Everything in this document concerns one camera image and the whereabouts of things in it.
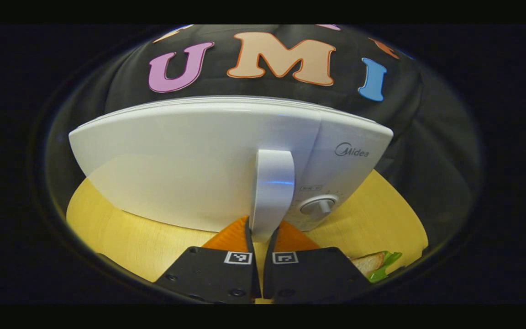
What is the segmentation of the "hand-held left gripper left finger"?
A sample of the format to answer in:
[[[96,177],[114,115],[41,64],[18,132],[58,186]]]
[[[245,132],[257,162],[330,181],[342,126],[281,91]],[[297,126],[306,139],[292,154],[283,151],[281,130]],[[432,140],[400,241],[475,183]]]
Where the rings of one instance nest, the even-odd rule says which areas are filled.
[[[155,281],[212,304],[253,304],[261,298],[249,217],[236,219],[202,246],[190,246]]]

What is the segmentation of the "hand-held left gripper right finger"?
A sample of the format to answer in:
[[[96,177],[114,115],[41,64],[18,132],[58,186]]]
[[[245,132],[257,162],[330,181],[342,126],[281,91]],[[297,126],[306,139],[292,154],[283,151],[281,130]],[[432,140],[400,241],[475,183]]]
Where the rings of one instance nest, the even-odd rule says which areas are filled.
[[[339,248],[320,247],[286,221],[272,234],[263,269],[263,298],[272,303],[346,303],[371,285]]]

